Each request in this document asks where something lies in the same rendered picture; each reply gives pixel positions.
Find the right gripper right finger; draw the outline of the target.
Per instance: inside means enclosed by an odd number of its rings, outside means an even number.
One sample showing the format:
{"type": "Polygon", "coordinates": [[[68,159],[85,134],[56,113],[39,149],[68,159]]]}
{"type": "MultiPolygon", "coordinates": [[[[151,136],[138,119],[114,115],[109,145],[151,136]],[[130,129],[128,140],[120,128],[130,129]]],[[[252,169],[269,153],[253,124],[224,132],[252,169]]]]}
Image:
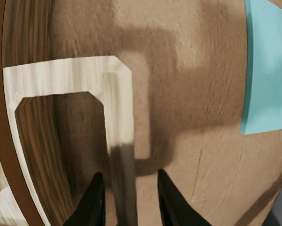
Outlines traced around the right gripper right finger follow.
{"type": "Polygon", "coordinates": [[[157,189],[162,226],[212,226],[190,206],[164,169],[158,170],[157,189]]]}

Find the wooden maze board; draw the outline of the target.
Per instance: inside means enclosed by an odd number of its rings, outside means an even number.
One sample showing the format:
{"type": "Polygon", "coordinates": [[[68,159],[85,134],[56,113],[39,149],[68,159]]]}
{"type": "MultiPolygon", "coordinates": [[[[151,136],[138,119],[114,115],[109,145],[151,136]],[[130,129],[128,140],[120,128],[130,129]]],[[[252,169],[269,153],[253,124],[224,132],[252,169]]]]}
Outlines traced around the wooden maze board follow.
{"type": "Polygon", "coordinates": [[[114,55],[50,61],[51,4],[0,0],[0,226],[62,226],[75,211],[53,94],[84,91],[104,104],[116,226],[138,226],[131,70],[114,55]]]}

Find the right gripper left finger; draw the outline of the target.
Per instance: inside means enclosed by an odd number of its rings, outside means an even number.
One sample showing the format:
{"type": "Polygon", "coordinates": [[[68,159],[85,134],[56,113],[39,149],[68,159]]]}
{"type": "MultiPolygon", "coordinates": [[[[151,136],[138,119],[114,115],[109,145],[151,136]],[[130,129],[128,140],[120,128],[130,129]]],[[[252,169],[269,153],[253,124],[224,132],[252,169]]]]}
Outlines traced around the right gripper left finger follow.
{"type": "Polygon", "coordinates": [[[102,172],[94,175],[77,208],[62,226],[106,226],[105,182],[102,172]]]}

